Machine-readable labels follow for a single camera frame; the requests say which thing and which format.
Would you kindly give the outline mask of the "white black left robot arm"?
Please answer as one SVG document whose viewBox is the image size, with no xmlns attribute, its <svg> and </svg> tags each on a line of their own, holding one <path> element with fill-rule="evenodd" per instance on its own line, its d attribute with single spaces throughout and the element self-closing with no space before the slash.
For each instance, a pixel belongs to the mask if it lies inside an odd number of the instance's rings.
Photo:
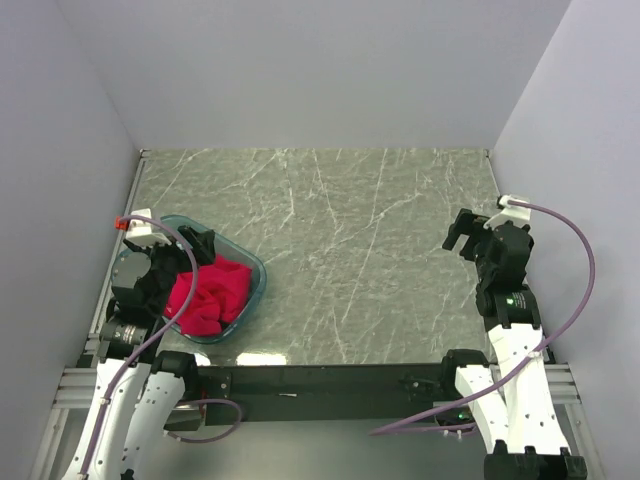
<svg viewBox="0 0 640 480">
<path fill-rule="evenodd" d="M 112 297 L 99 335 L 96 383 L 67 479 L 140 479 L 148 454 L 179 402 L 198 396 L 193 355 L 159 352 L 164 310 L 177 276 L 215 259 L 211 230 L 181 226 L 152 246 L 125 239 L 113 272 Z"/>
</svg>

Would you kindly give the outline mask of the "red t shirt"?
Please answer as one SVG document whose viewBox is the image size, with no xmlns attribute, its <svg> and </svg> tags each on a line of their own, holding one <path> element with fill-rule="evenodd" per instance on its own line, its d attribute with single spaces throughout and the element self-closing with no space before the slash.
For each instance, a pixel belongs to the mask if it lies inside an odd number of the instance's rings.
<svg viewBox="0 0 640 480">
<path fill-rule="evenodd" d="M 183 334 L 216 336 L 230 326 L 249 296 L 251 269 L 217 255 L 199 268 L 196 292 L 177 325 Z"/>
</svg>

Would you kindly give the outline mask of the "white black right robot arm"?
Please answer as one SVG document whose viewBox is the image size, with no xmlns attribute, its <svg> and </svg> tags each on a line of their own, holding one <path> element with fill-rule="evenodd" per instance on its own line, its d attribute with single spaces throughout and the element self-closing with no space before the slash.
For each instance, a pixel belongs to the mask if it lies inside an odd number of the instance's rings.
<svg viewBox="0 0 640 480">
<path fill-rule="evenodd" d="M 494 349 L 500 379 L 492 377 L 479 351 L 451 350 L 442 362 L 439 387 L 468 407 L 485 442 L 487 479 L 585 479 L 583 457 L 572 453 L 553 406 L 537 300 L 525 282 L 534 240 L 527 221 L 508 218 L 496 224 L 462 209 L 443 242 L 454 248 L 467 240 L 461 257 L 478 276 L 476 307 Z"/>
</svg>

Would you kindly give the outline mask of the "teal transparent plastic bin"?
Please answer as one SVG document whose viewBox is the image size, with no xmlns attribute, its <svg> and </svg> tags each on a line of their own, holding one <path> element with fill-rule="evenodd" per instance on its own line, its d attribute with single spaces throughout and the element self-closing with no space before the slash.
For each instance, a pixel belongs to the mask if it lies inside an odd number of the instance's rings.
<svg viewBox="0 0 640 480">
<path fill-rule="evenodd" d="M 143 222 L 149 223 L 149 218 L 151 215 L 151 211 L 149 209 L 137 210 L 133 213 L 138 216 L 138 219 L 133 220 L 141 220 Z M 178 232 L 178 228 L 182 225 L 187 225 L 191 227 L 196 232 L 203 232 L 209 229 L 194 220 L 182 216 L 182 215 L 167 215 L 161 218 L 161 223 L 165 226 L 163 229 L 159 228 L 169 239 L 170 243 L 175 241 L 174 236 L 169 233 L 167 230 L 172 229 Z M 125 251 L 126 254 L 130 254 L 137 249 L 142 249 L 142 251 L 149 253 L 152 247 L 138 247 L 133 243 L 125 240 L 127 245 L 127 249 Z M 236 320 L 228 326 L 221 334 L 216 336 L 194 336 L 183 334 L 180 331 L 180 327 L 177 325 L 177 322 L 172 324 L 172 328 L 180 333 L 185 338 L 198 343 L 198 344 L 216 344 L 223 342 L 229 339 L 233 334 L 237 333 L 240 328 L 252 317 L 253 312 L 257 308 L 258 304 L 261 301 L 261 298 L 266 290 L 267 284 L 267 273 L 263 262 L 258 259 L 255 255 L 238 246 L 231 240 L 226 237 L 215 233 L 215 250 L 216 256 L 221 255 L 224 258 L 241 263 L 251 269 L 251 280 L 250 280 L 250 288 L 249 288 L 249 296 L 246 302 L 246 305 L 240 315 L 236 318 Z M 198 263 L 198 274 L 199 268 L 201 266 L 211 265 L 211 264 L 199 264 Z"/>
</svg>

